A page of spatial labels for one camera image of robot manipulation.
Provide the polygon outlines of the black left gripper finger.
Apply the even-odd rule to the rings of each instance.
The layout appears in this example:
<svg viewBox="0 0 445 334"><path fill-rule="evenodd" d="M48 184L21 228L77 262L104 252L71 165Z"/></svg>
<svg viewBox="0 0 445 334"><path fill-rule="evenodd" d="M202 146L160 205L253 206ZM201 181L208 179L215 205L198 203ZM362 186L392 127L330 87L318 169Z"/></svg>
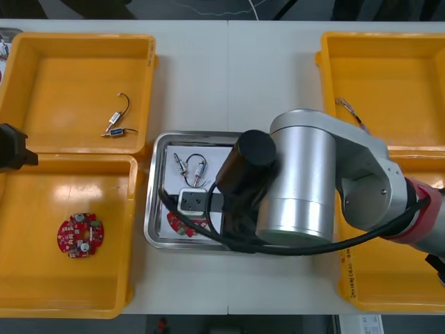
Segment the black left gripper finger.
<svg viewBox="0 0 445 334"><path fill-rule="evenodd" d="M23 166L37 166L38 155L30 150L1 151L1 173L20 170Z"/></svg>
<svg viewBox="0 0 445 334"><path fill-rule="evenodd" d="M28 136L15 127L1 124L1 149L24 150Z"/></svg>

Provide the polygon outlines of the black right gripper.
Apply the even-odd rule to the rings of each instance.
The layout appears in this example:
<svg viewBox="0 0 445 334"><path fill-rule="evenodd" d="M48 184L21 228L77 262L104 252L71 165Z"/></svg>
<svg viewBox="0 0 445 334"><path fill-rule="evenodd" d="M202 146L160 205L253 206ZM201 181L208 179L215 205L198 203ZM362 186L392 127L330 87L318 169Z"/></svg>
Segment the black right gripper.
<svg viewBox="0 0 445 334"><path fill-rule="evenodd" d="M255 234L257 211L240 197L215 193L211 198L210 212L222 214L219 234L245 244L258 244Z"/></svg>

